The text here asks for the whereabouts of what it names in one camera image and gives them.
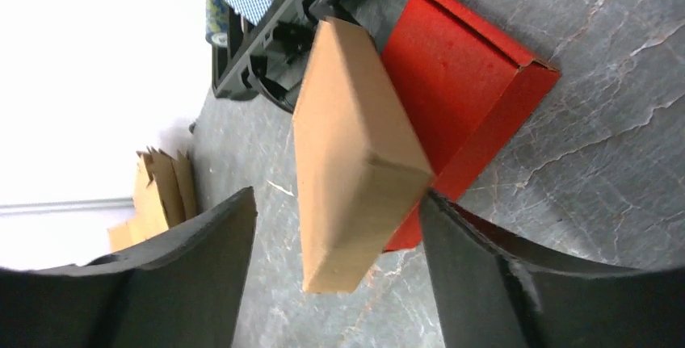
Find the brown cardboard box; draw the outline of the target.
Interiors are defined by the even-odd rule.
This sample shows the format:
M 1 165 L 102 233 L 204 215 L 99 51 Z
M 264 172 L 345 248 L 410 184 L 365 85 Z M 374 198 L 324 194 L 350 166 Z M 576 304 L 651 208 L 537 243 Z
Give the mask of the brown cardboard box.
M 363 27 L 318 24 L 292 122 L 303 289 L 353 292 L 434 177 Z

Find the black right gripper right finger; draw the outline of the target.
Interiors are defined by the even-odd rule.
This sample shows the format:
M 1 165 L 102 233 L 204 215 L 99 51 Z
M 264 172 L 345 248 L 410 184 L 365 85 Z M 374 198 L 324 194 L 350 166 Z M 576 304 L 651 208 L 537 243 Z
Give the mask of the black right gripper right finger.
M 419 221 L 448 347 L 681 347 L 684 269 L 613 266 L 550 249 L 437 191 Z

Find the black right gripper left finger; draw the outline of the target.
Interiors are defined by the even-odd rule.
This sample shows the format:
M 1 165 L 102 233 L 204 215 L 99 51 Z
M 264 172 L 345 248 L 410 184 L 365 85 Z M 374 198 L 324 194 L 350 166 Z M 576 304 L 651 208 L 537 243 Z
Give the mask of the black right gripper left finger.
M 2 346 L 231 346 L 257 216 L 246 187 L 84 266 L 2 269 Z

